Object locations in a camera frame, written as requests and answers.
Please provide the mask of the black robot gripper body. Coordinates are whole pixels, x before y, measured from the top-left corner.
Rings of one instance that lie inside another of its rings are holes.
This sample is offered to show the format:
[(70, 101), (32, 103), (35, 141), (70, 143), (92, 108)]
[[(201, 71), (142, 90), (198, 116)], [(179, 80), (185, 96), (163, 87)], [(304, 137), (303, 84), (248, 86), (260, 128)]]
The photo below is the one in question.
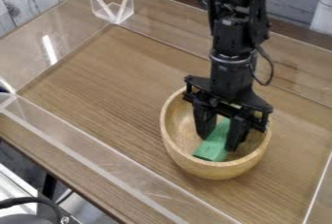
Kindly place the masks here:
[(217, 116), (229, 119), (242, 116), (252, 128), (261, 132), (268, 129), (272, 105), (261, 98), (253, 89), (258, 54), (245, 52), (238, 56), (225, 56), (213, 52), (210, 77), (194, 75), (185, 77), (186, 91), (183, 99), (191, 103), (202, 101), (214, 108)]

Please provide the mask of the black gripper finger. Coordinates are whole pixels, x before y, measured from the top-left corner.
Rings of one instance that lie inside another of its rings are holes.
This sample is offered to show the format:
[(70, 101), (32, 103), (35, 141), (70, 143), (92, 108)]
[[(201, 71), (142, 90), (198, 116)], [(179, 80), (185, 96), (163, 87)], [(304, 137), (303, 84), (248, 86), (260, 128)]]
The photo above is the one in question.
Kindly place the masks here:
[(229, 152), (237, 150), (238, 145), (246, 139), (250, 128), (250, 123), (242, 116), (237, 115), (230, 119), (226, 142), (226, 150)]
[(202, 101), (193, 102), (193, 116), (197, 135), (205, 140), (215, 129), (217, 113)]

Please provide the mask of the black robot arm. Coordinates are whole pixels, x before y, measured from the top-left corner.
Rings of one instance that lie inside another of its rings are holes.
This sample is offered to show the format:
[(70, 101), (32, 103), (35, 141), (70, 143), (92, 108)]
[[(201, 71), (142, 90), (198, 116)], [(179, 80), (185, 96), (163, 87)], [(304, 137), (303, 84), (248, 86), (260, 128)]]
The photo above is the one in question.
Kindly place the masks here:
[(210, 76), (186, 76), (185, 99), (191, 102), (195, 132), (206, 138), (221, 115), (229, 119), (226, 150), (237, 150), (249, 132), (268, 129), (272, 105), (253, 85), (257, 60), (268, 57), (261, 43), (270, 37), (266, 0), (198, 0), (207, 11), (213, 36)]

